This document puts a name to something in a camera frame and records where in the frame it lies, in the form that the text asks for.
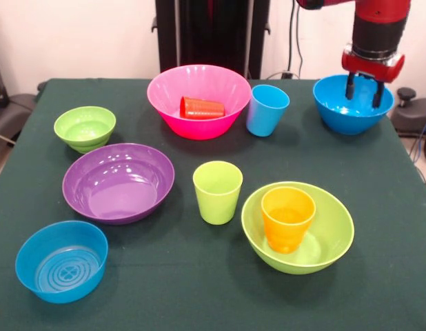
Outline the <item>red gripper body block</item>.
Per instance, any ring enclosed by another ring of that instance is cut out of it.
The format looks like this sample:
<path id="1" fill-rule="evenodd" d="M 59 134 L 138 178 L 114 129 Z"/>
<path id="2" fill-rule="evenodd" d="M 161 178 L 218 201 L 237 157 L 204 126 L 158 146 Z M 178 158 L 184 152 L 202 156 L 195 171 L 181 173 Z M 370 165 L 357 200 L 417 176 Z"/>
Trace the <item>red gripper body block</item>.
<path id="1" fill-rule="evenodd" d="M 395 54 L 389 59 L 375 61 L 354 54 L 349 48 L 343 51 L 341 64 L 349 73 L 364 74 L 383 83 L 392 83 L 400 74 L 405 63 L 403 54 Z"/>

